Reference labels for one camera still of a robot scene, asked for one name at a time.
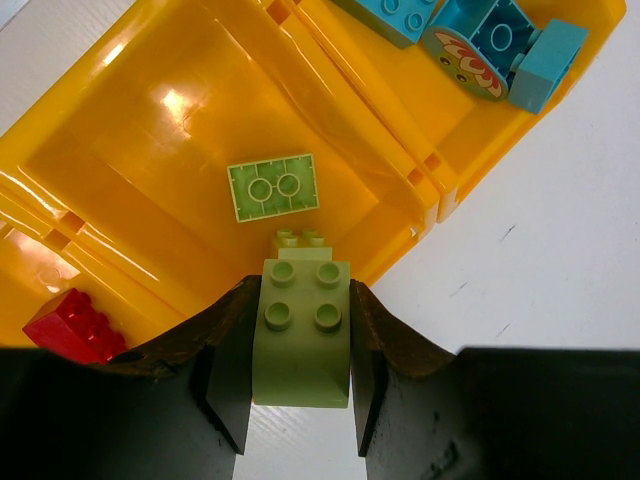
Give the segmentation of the light green square lego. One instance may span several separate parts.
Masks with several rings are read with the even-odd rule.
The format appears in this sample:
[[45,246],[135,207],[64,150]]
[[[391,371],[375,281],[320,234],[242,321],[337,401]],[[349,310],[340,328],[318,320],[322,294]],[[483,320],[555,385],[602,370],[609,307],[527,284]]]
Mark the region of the light green square lego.
[[271,238],[269,257],[272,259],[331,261],[333,249],[317,229],[304,229],[300,232],[294,232],[291,229],[278,229]]

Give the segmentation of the light green arched lego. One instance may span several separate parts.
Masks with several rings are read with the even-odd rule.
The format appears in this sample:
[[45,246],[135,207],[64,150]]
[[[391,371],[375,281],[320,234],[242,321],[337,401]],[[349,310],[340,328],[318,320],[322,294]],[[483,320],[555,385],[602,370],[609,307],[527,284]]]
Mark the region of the light green arched lego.
[[264,262],[252,355],[255,404],[348,406],[350,280],[347,262]]

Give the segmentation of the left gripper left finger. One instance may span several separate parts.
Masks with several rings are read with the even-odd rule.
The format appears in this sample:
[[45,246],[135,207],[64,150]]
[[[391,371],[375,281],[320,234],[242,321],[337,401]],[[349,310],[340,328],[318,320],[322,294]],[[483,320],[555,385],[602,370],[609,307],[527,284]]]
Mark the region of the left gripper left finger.
[[261,279],[105,365],[1,351],[5,479],[229,479],[244,452]]

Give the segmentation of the light green curved lego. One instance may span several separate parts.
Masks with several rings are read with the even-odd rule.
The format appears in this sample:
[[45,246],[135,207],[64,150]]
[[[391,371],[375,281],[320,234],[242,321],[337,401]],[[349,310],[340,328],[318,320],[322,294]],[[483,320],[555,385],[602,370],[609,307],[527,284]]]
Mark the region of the light green curved lego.
[[320,206],[311,153],[230,165],[227,176],[238,223]]

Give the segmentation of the blue round lego brick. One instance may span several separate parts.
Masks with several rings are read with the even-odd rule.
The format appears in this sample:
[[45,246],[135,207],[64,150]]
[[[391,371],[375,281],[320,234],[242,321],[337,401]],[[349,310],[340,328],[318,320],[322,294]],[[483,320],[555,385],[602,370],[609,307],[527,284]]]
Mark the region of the blue round lego brick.
[[485,100],[501,101],[515,64],[540,34],[515,1],[446,1],[421,41],[455,82]]

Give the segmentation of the blue square lego brick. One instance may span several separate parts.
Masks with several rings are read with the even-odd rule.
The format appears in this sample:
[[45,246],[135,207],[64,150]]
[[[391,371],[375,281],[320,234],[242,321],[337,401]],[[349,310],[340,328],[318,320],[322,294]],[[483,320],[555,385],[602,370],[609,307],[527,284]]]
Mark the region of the blue square lego brick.
[[586,28],[552,19],[517,64],[508,101],[539,114],[564,80],[588,35]]

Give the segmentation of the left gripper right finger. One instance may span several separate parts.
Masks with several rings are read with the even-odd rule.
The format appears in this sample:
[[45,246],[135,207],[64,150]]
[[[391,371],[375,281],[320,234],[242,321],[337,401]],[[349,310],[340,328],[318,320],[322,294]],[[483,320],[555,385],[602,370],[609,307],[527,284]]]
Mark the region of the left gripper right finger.
[[450,353],[350,286],[358,453],[371,479],[635,479],[633,350]]

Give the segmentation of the red green blue lego stack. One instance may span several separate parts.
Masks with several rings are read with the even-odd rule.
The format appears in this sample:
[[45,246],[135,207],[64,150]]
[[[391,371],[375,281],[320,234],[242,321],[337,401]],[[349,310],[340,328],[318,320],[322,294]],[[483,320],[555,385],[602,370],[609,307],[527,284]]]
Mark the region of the red green blue lego stack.
[[79,364],[107,364],[128,350],[91,297],[75,288],[45,303],[22,331],[36,346]]

